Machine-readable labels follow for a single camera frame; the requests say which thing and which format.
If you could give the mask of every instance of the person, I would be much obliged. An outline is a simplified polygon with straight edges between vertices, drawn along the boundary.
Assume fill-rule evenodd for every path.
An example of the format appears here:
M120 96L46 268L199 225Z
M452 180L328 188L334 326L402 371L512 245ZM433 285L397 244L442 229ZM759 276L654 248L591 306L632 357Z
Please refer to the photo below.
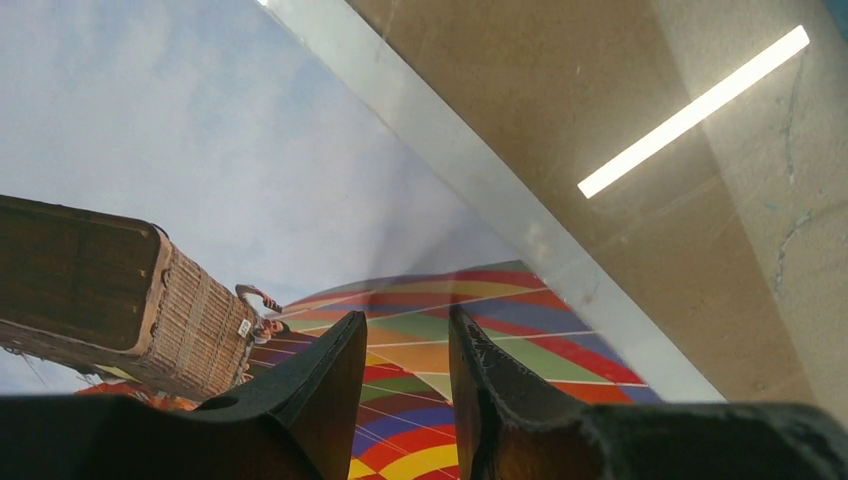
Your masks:
M255 327L253 327L253 341L257 345L262 345L264 343L268 343L268 340L270 340L274 335L280 332L288 333L290 331L291 329L288 328L288 325L279 320L263 318L259 320Z
M259 290L253 285L236 285L236 294L238 297L248 306L253 313L256 314L256 317L260 320L256 322L256 325L253 326L253 330L251 331L251 335L253 336L253 341L257 345L262 345L267 343L274 335L278 333L288 333L291 331L288 325L280 320L271 320L268 318L264 318L259 315L259 312L256 311L255 308L247 301L247 295L257 295L262 298L262 305L269 309L273 310L277 313L283 312L283 307L280 306L277 302L274 301L273 298L269 297L265 292Z

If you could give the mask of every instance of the red stripe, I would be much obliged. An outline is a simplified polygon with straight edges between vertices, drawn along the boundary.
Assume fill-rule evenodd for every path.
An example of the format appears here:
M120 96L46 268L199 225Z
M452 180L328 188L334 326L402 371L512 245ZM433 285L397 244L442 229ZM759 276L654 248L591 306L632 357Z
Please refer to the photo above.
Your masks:
M397 365L392 365L390 363L383 363L379 365L367 365L365 367L365 377L362 379L362 383L371 383L376 382L377 380L385 380L387 378L413 376L413 374L406 372L404 371L404 369L398 367Z
M528 338L527 340L611 382L643 383L642 379L627 367L622 367L601 354L583 348L568 340L568 337Z
M415 480L446 480L448 478L459 478L459 465L445 467L441 470L433 470L415 477Z
M551 382L563 392L586 403L633 403L633 400L615 385Z
M425 314L445 318L448 315L448 310L444 308L433 309L428 310ZM497 330L508 335L527 336L549 333L535 328L524 327L522 325L484 317L483 315L472 315L472 317L481 327ZM553 352L562 358L576 363L586 370L606 378L611 382L644 384L642 379L627 367L623 367L601 354L595 353L568 340L568 337L566 336L528 338L526 340L533 342L534 344L539 345L545 350Z
M365 317L370 319L370 320L374 320L375 318L389 317L389 316L392 316L392 315L405 315L406 314L404 312L392 312L392 311L388 311L388 310L368 310L368 309L363 310L363 312L365 313Z
M395 460L431 447L456 443L453 425L418 428L385 439L369 448L359 459L372 470L380 471Z

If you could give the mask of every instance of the green panel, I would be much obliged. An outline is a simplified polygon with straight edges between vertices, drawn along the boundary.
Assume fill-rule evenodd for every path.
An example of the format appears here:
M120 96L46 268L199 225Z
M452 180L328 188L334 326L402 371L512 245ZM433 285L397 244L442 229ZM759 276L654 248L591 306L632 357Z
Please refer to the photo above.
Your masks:
M537 375L549 380L604 382L607 379L524 339L497 340L495 343Z
M447 399L453 399L453 393L451 392L451 384L450 384L450 375L428 375L426 373L416 373L421 380L424 380L428 385L433 387L434 390L441 393Z
M420 313L407 313L397 317L381 318L369 322L374 328L383 328L392 332L403 333L421 340L447 340L448 321L444 318L431 317Z
M418 377L387 378L362 384L362 395L359 397L359 403L394 395L395 393L417 393L431 390L432 388Z

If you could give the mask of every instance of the yellow panel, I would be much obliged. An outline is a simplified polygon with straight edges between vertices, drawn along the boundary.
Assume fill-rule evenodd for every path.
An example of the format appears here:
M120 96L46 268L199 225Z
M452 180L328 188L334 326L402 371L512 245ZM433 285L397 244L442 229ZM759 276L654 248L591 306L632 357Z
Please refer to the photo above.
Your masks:
M387 363L385 358L378 357L371 353L365 354L365 365L381 365L383 363Z
M404 333L387 330L385 328L374 327L373 324L368 325L368 347L379 345L392 345L398 343L421 343L426 339L414 337Z
M425 473L452 467L459 463L456 445L427 448L401 457L380 470L386 480L413 480Z
M121 370L120 368L117 368L117 367L107 367L107 366L105 366L105 365L97 365L97 364L94 364L94 366L95 366L95 367L97 367L97 368L99 368L99 369L101 369L101 370L103 370L104 372L111 373L112 375L114 375L114 376L116 376L116 377L118 377L118 378L123 378L124 380L130 380L130 381L132 381L132 382L141 383L141 382L139 382L138 380L136 380L136 379L135 379L135 377L133 377L133 376L132 376L132 375L130 375L129 373L127 373L127 372L125 372L125 371Z
M425 343L402 347L369 347L374 353L410 372L448 373L447 343Z
M365 465L359 459L351 458L350 459L350 473L347 474L347 478L361 478L367 477L368 475L373 475L377 472L368 468L368 465Z

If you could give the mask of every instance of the cloud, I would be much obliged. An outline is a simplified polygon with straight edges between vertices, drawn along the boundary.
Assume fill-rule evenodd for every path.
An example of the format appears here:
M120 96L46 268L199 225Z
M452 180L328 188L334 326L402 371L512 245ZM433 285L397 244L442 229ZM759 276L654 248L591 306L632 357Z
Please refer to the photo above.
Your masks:
M4 194L154 222L281 302L516 258L253 2L0 9Z

